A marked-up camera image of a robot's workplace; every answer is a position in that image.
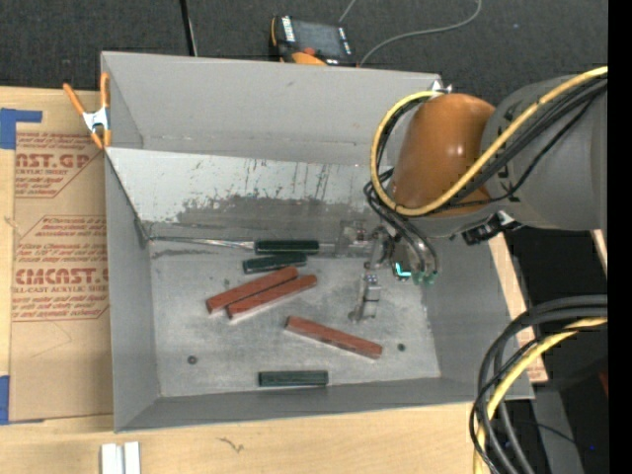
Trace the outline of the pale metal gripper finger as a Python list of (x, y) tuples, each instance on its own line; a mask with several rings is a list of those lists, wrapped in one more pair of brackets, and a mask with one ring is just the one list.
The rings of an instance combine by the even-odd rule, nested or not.
[(362, 276), (359, 279), (357, 285), (357, 297), (355, 300), (354, 308), (348, 314), (348, 318), (352, 322), (359, 322), (364, 317), (365, 303), (366, 303), (366, 289), (367, 289), (367, 279), (366, 276)]
[(377, 274), (365, 276), (365, 317), (374, 318), (381, 296), (381, 285)]

